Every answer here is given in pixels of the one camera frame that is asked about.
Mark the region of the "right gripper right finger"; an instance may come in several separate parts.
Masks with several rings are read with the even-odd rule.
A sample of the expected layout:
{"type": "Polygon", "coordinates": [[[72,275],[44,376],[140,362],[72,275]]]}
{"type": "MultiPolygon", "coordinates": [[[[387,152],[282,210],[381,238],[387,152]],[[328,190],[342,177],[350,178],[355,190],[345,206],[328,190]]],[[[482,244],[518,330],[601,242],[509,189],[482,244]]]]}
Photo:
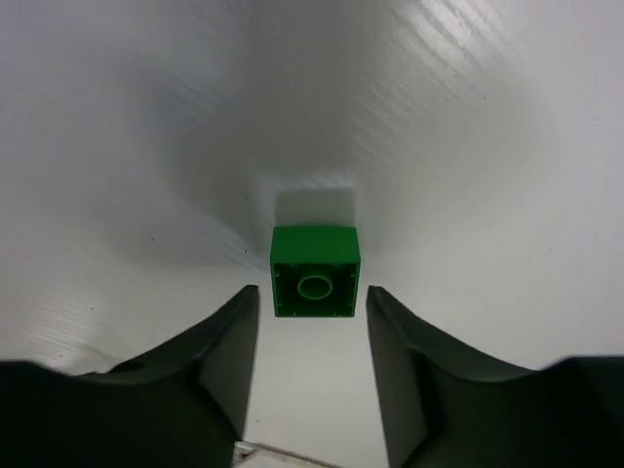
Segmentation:
{"type": "Polygon", "coordinates": [[[393,467],[619,467],[623,360],[515,366],[367,294],[370,348],[393,467]]]}

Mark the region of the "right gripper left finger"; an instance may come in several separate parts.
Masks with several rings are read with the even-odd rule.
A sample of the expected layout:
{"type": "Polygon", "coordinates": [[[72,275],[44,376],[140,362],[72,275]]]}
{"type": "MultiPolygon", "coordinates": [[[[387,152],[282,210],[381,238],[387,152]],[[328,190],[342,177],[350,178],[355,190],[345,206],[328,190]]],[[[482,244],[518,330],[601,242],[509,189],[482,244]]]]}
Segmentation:
{"type": "Polygon", "coordinates": [[[107,372],[1,365],[5,467],[228,467],[254,373],[259,291],[107,372]]]}

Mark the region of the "green square lego brick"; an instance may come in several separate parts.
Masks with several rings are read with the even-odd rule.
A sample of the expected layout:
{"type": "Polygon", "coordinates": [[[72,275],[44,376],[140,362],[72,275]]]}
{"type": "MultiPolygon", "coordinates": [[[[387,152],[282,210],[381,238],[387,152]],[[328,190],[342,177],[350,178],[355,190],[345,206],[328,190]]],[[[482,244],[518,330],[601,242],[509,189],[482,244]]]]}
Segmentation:
{"type": "Polygon", "coordinates": [[[352,226],[275,227],[270,250],[275,316],[354,317],[360,268],[359,239],[352,226]]]}

